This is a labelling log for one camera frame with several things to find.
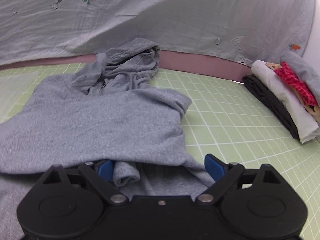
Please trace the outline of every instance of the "green grid mat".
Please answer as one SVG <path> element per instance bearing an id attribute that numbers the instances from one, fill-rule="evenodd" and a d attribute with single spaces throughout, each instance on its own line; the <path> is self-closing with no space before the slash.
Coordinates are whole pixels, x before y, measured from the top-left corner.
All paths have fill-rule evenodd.
<path id="1" fill-rule="evenodd" d="M 38 79 L 23 93 L 6 117 L 18 113 L 35 86 L 52 74 L 74 73 L 84 64 L 32 66 L 0 71 L 0 77 L 39 71 Z M 320 143 L 301 144 L 246 88 L 219 78 L 160 69 L 150 81 L 175 89 L 192 99 L 181 124 L 187 151 L 199 162 L 212 153 L 226 163 L 246 168 L 271 163 L 308 206 L 305 240 L 320 240 Z"/>

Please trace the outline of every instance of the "pink border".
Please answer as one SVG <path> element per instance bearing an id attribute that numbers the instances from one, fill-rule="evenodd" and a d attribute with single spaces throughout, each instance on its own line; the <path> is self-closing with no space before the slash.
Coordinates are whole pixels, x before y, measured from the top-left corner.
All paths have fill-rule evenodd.
<path id="1" fill-rule="evenodd" d="M 0 70 L 33 65 L 55 65 L 69 63 L 89 63 L 95 61 L 94 54 L 76 57 L 46 58 L 12 63 L 0 66 Z M 233 81 L 242 81 L 242 77 L 252 74 L 251 69 L 242 64 L 218 57 L 190 54 L 175 51 L 160 51 L 160 67 L 165 69 L 185 71 Z"/>

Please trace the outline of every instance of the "white folded garment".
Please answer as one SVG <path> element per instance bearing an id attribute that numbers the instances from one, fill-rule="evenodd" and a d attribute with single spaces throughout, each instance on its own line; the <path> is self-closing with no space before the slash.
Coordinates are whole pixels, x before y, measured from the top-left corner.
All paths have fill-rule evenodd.
<path id="1" fill-rule="evenodd" d="M 294 92 L 268 68 L 264 61 L 257 60 L 252 64 L 252 73 L 284 104 L 295 123 L 300 141 L 305 143 L 320 135 L 316 120 L 309 114 Z"/>

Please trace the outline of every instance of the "black folded garment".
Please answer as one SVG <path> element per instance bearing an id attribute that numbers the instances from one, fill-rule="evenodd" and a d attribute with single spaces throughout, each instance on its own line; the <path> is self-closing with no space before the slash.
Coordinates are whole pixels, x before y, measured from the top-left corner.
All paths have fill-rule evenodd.
<path id="1" fill-rule="evenodd" d="M 251 94 L 275 114 L 292 137 L 299 140 L 297 127 L 282 102 L 255 75 L 244 76 L 242 82 Z"/>

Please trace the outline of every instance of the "red checkered cloth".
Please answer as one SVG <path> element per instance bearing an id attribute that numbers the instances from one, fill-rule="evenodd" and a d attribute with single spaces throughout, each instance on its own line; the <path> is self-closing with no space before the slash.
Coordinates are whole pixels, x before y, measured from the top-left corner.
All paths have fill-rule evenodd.
<path id="1" fill-rule="evenodd" d="M 274 70 L 281 80 L 297 90 L 306 106 L 317 106 L 318 102 L 307 85 L 298 79 L 286 62 L 282 62 L 281 66 Z"/>

